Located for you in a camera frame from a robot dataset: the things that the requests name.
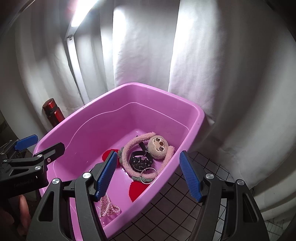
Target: bright light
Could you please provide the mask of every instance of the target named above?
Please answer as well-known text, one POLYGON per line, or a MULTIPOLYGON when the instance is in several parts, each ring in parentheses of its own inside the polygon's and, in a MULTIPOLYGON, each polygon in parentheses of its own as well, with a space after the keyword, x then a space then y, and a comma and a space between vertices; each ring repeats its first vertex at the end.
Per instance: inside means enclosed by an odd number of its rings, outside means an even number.
POLYGON ((98 0, 78 0, 71 27, 78 27, 98 0))

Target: white fabric backdrop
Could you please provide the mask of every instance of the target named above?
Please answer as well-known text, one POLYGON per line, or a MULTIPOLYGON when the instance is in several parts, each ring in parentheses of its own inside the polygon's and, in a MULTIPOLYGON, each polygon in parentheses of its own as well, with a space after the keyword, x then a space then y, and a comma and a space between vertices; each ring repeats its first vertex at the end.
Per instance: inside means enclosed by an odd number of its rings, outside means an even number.
MULTIPOLYGON (((66 11, 58 0, 35 1, 16 27, 23 85, 47 129, 48 98, 65 116, 82 106, 61 37, 66 11)), ((191 150, 249 187, 259 183, 265 219, 296 206, 296 43, 264 2, 110 0, 89 13, 75 41, 90 99, 137 81, 196 102, 207 120, 191 150)))

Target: curtain fold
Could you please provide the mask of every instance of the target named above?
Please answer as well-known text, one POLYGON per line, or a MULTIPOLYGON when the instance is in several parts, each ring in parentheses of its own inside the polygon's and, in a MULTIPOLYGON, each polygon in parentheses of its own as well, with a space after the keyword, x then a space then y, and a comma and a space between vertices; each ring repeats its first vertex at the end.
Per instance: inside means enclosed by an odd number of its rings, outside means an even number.
MULTIPOLYGON (((58 0, 35 1, 15 32, 23 85, 47 130, 47 99, 65 116, 83 105, 59 11, 58 0)), ((264 2, 110 0, 88 14, 75 46, 90 99, 140 82, 197 103, 207 118, 191 151, 255 186, 265 219, 296 206, 296 43, 264 2)))

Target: blue gripper pad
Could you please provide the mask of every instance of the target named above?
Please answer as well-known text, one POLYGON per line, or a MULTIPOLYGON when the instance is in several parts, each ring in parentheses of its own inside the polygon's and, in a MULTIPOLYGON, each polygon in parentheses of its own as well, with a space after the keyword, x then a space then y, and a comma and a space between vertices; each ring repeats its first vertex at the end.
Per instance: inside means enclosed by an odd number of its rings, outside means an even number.
POLYGON ((188 157, 186 151, 182 151, 180 153, 180 167, 184 174, 187 186, 189 188, 190 194, 194 197, 198 202, 202 198, 202 194, 200 192, 200 182, 204 176, 203 167, 198 163, 193 163, 193 161, 188 157))
POLYGON ((97 198, 97 200, 100 200, 100 198, 105 196, 107 192, 108 186, 117 166, 117 153, 114 152, 109 160, 107 159, 105 162, 107 163, 96 182, 95 197, 97 198))
POLYGON ((24 150, 30 146, 37 144, 37 142, 38 142, 38 136, 31 135, 29 137, 19 140, 15 145, 15 150, 18 150, 18 151, 24 150))

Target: silver bolt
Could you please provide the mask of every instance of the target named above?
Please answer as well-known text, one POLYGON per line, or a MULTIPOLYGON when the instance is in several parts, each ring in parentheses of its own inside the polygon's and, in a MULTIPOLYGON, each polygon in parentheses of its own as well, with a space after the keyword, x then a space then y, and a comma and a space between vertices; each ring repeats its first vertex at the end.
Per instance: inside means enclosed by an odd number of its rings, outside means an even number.
POLYGON ((55 178, 52 180, 52 184, 58 184, 59 183, 59 179, 58 178, 55 178))
POLYGON ((241 179, 238 179, 238 180, 237 180, 237 184, 243 186, 243 185, 244 185, 244 181, 241 180, 241 179))
POLYGON ((85 179, 88 179, 91 177, 91 174, 89 172, 85 172, 85 173, 83 173, 82 177, 85 179))
POLYGON ((213 178, 214 178, 214 175, 213 175, 212 173, 207 173, 207 174, 205 175, 205 177, 206 177, 207 179, 213 179, 213 178))

